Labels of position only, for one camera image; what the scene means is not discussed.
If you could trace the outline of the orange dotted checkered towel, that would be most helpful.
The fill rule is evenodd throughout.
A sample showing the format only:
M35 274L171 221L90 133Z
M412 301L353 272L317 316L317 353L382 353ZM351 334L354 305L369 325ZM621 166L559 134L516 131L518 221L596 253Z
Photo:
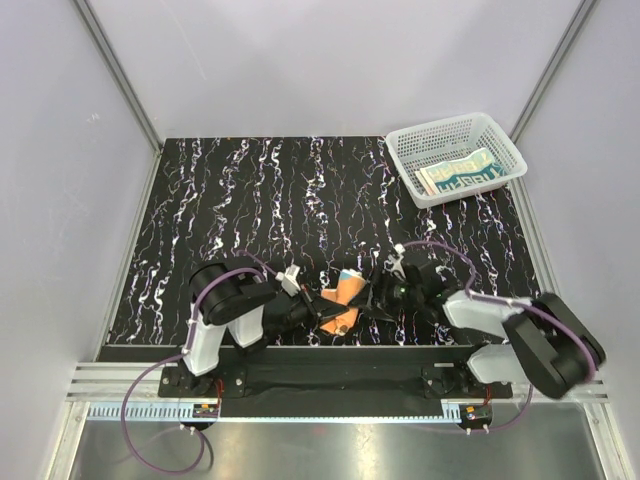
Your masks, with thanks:
M355 325L359 309L348 304L363 290L366 280L354 269L343 269L340 272L337 286L323 289L321 296L334 303L347 307L347 311L327 321L320 328L328 334L344 336Z

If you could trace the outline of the rabbit print towel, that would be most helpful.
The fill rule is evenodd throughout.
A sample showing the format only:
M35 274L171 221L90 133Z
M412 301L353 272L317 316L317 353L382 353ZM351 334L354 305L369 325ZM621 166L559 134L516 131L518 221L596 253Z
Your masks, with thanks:
M505 174L505 169L485 147L464 158L443 161L422 167L415 172L416 178L429 196L494 182Z

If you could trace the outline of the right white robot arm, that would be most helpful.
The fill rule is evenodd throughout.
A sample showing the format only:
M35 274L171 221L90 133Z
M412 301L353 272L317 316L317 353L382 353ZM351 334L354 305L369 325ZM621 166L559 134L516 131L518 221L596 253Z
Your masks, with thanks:
M558 400L588 382L606 360L601 344L558 295L469 295L432 262L393 259L373 270L350 304L384 321L395 320L399 309L442 315L450 328L501 338L501 344L478 347L454 371L455 387L470 397L489 384L527 382Z

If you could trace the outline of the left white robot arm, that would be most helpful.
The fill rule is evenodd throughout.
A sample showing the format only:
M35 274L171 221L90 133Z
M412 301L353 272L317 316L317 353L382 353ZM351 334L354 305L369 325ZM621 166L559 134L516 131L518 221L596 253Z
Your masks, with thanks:
M224 336L249 355L301 325L323 326L348 307L310 291L297 281L299 267L277 272L275 287L248 259L210 262L189 280L191 318L181 349L178 385L196 396L215 386Z

